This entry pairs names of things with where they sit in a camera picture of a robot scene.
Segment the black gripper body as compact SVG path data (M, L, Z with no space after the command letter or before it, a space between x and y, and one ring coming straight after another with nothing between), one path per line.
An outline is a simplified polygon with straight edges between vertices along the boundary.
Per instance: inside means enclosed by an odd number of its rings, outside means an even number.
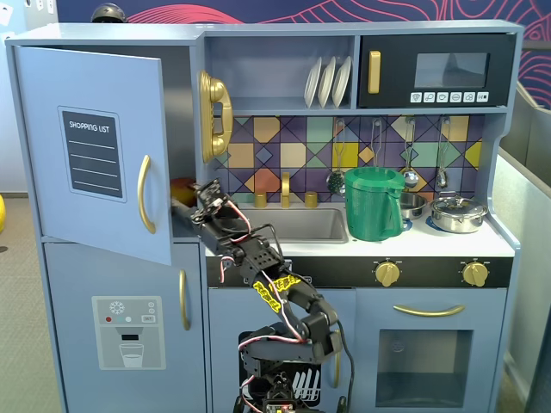
M256 254L258 240L250 221L239 210L220 181L195 189L198 208L191 213L191 224L201 241L214 254Z

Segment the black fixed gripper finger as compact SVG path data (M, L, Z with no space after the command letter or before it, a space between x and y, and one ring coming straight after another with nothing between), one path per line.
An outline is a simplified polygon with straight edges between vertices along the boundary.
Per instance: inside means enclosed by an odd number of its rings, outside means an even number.
M184 224L193 224L194 215L198 211L196 206L186 206L176 198L171 199L171 214Z

